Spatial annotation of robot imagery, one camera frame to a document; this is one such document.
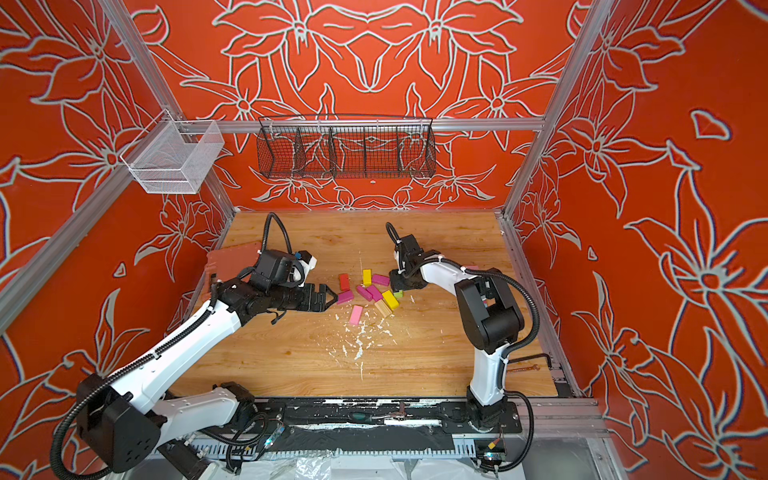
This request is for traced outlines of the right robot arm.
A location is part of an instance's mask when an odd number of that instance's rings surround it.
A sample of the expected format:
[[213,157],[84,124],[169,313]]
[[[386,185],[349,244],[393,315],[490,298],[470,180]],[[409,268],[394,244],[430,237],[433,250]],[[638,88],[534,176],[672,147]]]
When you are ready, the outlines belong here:
[[537,337],[540,314],[530,293],[498,269],[461,265],[436,250],[423,249],[412,235],[401,236],[390,223],[397,267],[390,284],[397,291],[430,285],[452,294],[463,331],[475,349],[473,376],[467,388],[470,424],[488,431],[506,410],[506,371],[509,356]]

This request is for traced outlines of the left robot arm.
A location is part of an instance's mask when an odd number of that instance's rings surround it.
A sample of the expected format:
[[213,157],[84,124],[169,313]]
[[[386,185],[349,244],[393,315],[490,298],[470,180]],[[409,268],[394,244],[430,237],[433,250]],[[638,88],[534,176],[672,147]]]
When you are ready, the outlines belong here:
[[101,479],[139,465],[156,449],[206,429],[233,428],[223,443],[248,445],[243,435],[264,420],[244,387],[226,383],[211,391],[171,400],[164,395],[187,370],[222,340],[262,314],[279,321],[288,311],[321,313],[339,296],[325,284],[307,282],[315,267],[307,251],[266,250],[234,278],[211,281],[210,298],[187,321],[141,357],[106,377],[83,380],[76,401],[53,433],[50,467],[59,479],[78,473],[64,463],[64,443],[76,431],[105,466]]

